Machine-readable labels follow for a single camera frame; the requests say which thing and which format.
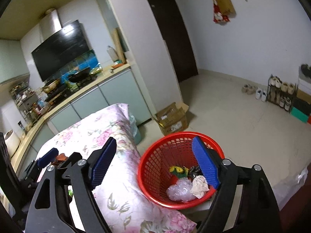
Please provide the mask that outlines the clear plastic bag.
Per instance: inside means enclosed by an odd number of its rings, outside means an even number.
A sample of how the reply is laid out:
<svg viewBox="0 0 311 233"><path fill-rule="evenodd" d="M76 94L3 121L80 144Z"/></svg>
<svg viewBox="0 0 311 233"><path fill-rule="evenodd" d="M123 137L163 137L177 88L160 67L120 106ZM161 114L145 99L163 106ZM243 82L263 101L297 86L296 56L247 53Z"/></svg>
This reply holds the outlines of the clear plastic bag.
<svg viewBox="0 0 311 233"><path fill-rule="evenodd" d="M191 180L188 178L180 178L176 181L174 185L171 185L166 193L170 200L172 201L182 201L186 203L196 199L196 197L191 193L193 185Z"/></svg>

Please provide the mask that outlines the green yellow knitted scrubber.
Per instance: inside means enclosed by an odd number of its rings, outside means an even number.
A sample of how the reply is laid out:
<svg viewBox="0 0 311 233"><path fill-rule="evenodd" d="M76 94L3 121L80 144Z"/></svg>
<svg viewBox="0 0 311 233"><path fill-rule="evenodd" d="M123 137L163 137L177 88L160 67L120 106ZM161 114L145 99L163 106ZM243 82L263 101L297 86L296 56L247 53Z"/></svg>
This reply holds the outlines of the green yellow knitted scrubber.
<svg viewBox="0 0 311 233"><path fill-rule="evenodd" d="M177 178L187 178L188 177L188 173L189 173L189 169L187 167L179 167L179 166L171 166L169 168L169 171L171 174L173 174L174 176L176 176Z"/></svg>

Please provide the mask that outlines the reddish brown wrapper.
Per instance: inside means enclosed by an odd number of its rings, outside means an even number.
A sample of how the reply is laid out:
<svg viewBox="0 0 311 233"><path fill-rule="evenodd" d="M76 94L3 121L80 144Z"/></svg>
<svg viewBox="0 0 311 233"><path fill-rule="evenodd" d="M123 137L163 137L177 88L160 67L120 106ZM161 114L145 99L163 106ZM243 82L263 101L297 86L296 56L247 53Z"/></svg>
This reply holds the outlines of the reddish brown wrapper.
<svg viewBox="0 0 311 233"><path fill-rule="evenodd" d="M68 159L67 156L65 156L64 153L61 153L59 155L56 156L53 165L58 167L59 165L61 165L62 163L64 163L66 160Z"/></svg>

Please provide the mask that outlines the cream mesh cloth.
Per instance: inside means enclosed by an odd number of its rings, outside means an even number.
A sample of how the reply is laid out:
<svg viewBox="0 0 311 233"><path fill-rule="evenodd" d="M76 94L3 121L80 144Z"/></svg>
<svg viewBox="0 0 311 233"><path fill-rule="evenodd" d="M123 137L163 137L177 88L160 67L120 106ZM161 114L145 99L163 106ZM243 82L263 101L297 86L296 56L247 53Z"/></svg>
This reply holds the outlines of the cream mesh cloth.
<svg viewBox="0 0 311 233"><path fill-rule="evenodd" d="M198 199L201 199L209 191L206 178L202 175L195 177L192 181L190 192Z"/></svg>

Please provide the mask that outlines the small black plastic bag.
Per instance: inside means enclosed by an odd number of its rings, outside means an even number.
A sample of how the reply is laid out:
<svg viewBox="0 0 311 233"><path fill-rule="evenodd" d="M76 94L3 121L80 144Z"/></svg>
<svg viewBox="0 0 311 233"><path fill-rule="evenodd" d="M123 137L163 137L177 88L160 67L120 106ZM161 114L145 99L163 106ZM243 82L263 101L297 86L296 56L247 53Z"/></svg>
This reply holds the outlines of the small black plastic bag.
<svg viewBox="0 0 311 233"><path fill-rule="evenodd" d="M203 173L199 166L192 166L188 171L188 178L193 181L197 176L202 176Z"/></svg>

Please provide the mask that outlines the white rice cooker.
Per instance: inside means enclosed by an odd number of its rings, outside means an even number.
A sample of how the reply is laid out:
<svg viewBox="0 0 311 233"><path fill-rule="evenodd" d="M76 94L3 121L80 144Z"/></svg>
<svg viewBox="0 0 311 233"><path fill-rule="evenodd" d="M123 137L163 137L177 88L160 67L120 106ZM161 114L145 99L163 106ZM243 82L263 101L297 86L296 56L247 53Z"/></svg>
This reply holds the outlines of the white rice cooker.
<svg viewBox="0 0 311 233"><path fill-rule="evenodd" d="M4 138L5 138L5 144L7 146L8 154L10 158L12 158L15 152L17 151L21 140L19 139L19 137L16 135L16 133L12 129L9 130L4 135Z"/></svg>

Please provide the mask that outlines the metal spice rack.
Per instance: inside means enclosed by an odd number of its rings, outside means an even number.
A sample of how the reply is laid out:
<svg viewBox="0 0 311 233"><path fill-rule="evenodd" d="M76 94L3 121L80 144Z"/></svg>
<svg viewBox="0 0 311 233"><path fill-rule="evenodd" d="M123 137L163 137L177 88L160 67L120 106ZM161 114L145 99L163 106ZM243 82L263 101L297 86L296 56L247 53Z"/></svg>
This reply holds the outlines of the metal spice rack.
<svg viewBox="0 0 311 233"><path fill-rule="evenodd" d="M28 125L34 125L38 121L38 114L34 105L38 101L38 95L30 88L27 81L23 81L10 89L10 95L14 103Z"/></svg>

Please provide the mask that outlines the brass coloured pot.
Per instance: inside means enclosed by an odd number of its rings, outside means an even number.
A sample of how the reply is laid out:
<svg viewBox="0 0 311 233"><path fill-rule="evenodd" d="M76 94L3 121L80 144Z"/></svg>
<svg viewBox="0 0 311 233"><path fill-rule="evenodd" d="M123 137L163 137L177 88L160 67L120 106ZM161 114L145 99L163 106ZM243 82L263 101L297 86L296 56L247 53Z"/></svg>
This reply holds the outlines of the brass coloured pot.
<svg viewBox="0 0 311 233"><path fill-rule="evenodd" d="M53 91L54 89L57 88L57 86L60 83L60 79L54 79L54 80L50 80L48 81L45 86L42 87L42 91L45 92L46 94L50 93L51 91Z"/></svg>

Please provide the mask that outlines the pink floral tablecloth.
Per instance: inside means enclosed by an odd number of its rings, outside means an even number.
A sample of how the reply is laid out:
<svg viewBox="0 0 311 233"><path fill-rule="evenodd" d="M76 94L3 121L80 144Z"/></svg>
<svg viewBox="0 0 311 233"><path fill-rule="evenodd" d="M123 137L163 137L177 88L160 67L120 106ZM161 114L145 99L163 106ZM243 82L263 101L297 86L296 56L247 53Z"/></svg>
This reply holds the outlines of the pink floral tablecloth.
<svg viewBox="0 0 311 233"><path fill-rule="evenodd" d="M195 222L149 201L139 188L140 154L131 133L128 104L108 106L61 131L41 147L37 158L57 148L67 157L77 152L87 159L109 137L116 140L116 154L93 196L111 231L193 232Z"/></svg>

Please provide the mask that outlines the red plastic mesh basket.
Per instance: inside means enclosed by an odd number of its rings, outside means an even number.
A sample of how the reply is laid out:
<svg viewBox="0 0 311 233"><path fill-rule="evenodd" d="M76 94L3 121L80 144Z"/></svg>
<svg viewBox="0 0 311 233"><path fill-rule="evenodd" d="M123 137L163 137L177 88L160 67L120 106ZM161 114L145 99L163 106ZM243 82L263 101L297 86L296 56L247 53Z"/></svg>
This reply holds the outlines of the red plastic mesh basket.
<svg viewBox="0 0 311 233"><path fill-rule="evenodd" d="M218 143L211 137L194 131L173 133L157 140L142 155L137 181L146 198L156 205L169 209L188 209L205 203L216 190L210 190L201 198L188 202L172 201L167 196L167 189L176 183L178 178L169 171L172 166L187 167L197 166L198 163L192 153L192 139L200 137L204 144L215 150L221 159L224 152Z"/></svg>

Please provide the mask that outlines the black wok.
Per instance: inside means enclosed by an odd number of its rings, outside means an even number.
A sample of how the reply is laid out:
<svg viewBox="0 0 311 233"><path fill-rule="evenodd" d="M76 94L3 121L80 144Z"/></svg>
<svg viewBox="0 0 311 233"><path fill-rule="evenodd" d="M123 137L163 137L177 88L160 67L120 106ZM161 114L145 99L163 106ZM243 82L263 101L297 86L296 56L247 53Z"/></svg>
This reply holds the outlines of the black wok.
<svg viewBox="0 0 311 233"><path fill-rule="evenodd" d="M90 70L91 69L89 67L86 67L82 70L77 71L74 74L70 74L68 76L68 80L72 83L79 83L79 82L85 80L87 77L89 77Z"/></svg>

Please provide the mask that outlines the white sneakers pair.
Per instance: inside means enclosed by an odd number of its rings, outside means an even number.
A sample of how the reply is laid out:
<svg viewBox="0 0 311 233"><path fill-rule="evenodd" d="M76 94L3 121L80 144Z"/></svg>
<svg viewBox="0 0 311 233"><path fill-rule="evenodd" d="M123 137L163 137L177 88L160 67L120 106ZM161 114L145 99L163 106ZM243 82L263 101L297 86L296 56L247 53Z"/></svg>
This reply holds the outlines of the white sneakers pair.
<svg viewBox="0 0 311 233"><path fill-rule="evenodd" d="M261 100L262 102L265 102L267 99L267 91L262 90L260 88L257 88L257 90L255 92L255 99Z"/></svg>

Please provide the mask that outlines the black shoe rack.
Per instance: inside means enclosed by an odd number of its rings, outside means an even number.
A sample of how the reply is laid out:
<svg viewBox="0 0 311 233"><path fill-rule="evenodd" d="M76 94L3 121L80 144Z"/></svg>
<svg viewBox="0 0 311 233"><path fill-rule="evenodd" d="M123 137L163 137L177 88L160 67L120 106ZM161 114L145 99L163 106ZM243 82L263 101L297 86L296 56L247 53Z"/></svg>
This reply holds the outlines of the black shoe rack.
<svg viewBox="0 0 311 233"><path fill-rule="evenodd" d="M279 77L271 74L268 79L266 100L286 112L290 112L297 96L297 90L297 84L283 82Z"/></svg>

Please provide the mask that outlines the beige slippers pair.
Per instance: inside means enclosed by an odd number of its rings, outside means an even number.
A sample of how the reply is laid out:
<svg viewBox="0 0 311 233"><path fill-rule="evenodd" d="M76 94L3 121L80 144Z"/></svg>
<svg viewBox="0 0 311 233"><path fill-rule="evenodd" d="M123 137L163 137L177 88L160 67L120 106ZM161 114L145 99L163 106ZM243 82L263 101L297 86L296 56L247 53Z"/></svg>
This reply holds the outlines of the beige slippers pair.
<svg viewBox="0 0 311 233"><path fill-rule="evenodd" d="M254 94L256 92L257 89L258 89L257 86L250 85L250 84L245 84L244 86L242 86L241 92L242 93L246 93L248 95L252 95L252 94Z"/></svg>

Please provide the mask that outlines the black range hood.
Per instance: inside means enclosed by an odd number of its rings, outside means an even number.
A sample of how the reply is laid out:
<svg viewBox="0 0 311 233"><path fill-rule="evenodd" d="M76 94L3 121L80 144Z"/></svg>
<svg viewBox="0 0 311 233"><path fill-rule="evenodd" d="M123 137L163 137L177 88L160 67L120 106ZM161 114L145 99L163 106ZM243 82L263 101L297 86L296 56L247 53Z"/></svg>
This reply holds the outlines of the black range hood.
<svg viewBox="0 0 311 233"><path fill-rule="evenodd" d="M41 80L46 81L89 50L81 24L76 20L43 41L31 54Z"/></svg>

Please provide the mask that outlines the cardboard box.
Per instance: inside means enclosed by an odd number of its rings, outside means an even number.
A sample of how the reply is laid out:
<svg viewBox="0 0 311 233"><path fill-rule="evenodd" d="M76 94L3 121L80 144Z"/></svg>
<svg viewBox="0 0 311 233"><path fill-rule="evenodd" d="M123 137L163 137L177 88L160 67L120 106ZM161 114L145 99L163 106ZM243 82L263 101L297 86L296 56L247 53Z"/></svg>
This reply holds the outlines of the cardboard box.
<svg viewBox="0 0 311 233"><path fill-rule="evenodd" d="M184 102L173 102L156 113L152 119L158 124L164 136L184 131L188 128L186 113L189 106Z"/></svg>

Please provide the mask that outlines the white plastic jug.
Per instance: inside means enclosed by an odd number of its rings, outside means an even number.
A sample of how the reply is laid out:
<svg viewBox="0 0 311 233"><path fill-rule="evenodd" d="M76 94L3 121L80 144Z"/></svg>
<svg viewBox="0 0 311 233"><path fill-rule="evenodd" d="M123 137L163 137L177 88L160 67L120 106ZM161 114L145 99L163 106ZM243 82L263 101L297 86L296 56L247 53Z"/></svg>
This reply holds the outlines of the white plastic jug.
<svg viewBox="0 0 311 233"><path fill-rule="evenodd" d="M107 46L107 53L109 54L113 62L116 62L119 59L115 49L112 48L111 46Z"/></svg>

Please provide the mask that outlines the wooden cutting board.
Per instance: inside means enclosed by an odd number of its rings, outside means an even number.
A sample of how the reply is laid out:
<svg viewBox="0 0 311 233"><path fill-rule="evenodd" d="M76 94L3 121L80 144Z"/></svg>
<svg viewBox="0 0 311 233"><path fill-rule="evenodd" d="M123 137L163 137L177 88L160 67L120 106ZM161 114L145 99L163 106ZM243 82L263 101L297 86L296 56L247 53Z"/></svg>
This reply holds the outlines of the wooden cutting board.
<svg viewBox="0 0 311 233"><path fill-rule="evenodd" d="M121 46L121 42L120 42L120 39L119 39L117 28L113 29L112 37L113 37L113 41L114 41L114 45L115 45L115 49L116 49L116 53L118 55L118 58L119 58L119 60L122 63L125 64L126 63L126 59L125 59L125 55L124 55L124 52L123 52L123 48Z"/></svg>

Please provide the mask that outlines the red hanging decoration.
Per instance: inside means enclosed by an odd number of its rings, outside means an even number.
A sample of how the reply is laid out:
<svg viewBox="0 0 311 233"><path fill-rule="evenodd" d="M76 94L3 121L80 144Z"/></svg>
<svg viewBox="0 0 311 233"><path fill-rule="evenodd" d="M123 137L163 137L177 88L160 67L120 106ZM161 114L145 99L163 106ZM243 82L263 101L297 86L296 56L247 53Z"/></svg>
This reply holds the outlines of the red hanging decoration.
<svg viewBox="0 0 311 233"><path fill-rule="evenodd" d="M225 24L230 22L229 17L221 13L216 0L213 0L213 21L217 24Z"/></svg>

